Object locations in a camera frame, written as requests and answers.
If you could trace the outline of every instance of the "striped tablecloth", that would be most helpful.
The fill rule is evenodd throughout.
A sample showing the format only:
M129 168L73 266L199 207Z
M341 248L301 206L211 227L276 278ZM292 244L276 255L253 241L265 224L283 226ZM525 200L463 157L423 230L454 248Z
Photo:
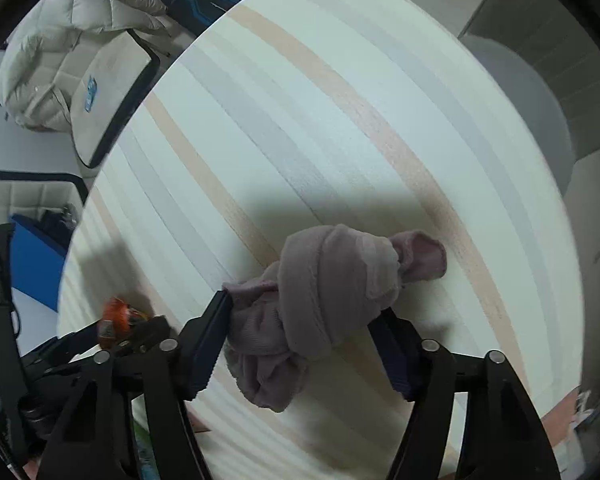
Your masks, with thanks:
M121 296L177 328L287 235L419 228L448 273L399 316L451 351L503 350L564 436L580 380L582 293L542 155L477 61L409 0L244 0L174 63L96 180L62 280L61 334ZM458 458L457 396L442 473ZM366 332L312 365L275 414L223 358L193 407L218 479L384 478L410 413Z

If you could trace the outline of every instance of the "red-brown object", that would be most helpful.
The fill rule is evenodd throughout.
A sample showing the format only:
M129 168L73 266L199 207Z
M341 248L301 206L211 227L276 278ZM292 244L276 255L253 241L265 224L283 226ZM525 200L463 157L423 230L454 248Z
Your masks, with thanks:
M111 298L104 306L102 318L98 322L98 343L108 350L117 341L124 339L133 327L149 319L147 314L134 309L120 300Z

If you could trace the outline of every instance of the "metal bolt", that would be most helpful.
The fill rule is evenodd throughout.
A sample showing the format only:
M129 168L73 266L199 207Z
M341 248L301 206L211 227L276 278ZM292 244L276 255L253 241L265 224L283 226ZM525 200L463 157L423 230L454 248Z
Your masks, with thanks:
M440 350L440 343L433 339L425 339L422 341L422 349L427 352L437 352Z
M489 359L496 364L502 364L507 358L504 357L504 354L501 351L491 350L491 352L489 352Z
M110 354L106 350L100 350L96 355L93 356L93 360L96 364L103 364L109 360Z
M175 339L169 338L162 341L159 346L163 352L170 352L178 347L178 342Z

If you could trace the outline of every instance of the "white puffer jacket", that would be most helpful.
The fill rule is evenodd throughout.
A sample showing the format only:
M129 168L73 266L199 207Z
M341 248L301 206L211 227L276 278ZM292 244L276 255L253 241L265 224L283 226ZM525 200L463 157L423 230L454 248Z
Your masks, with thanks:
M166 34L160 0L40 0L0 65L0 103L26 128L71 131L71 97L93 57L120 31Z

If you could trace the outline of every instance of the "crumpled cloth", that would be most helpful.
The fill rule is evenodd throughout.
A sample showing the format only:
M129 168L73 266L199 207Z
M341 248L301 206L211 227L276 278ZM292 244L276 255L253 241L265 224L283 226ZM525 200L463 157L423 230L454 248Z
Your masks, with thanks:
M340 224L289 236L261 276L224 284L234 302L224 353L238 388L283 411L309 361L378 317L405 284L445 272L444 246L421 231L384 238Z

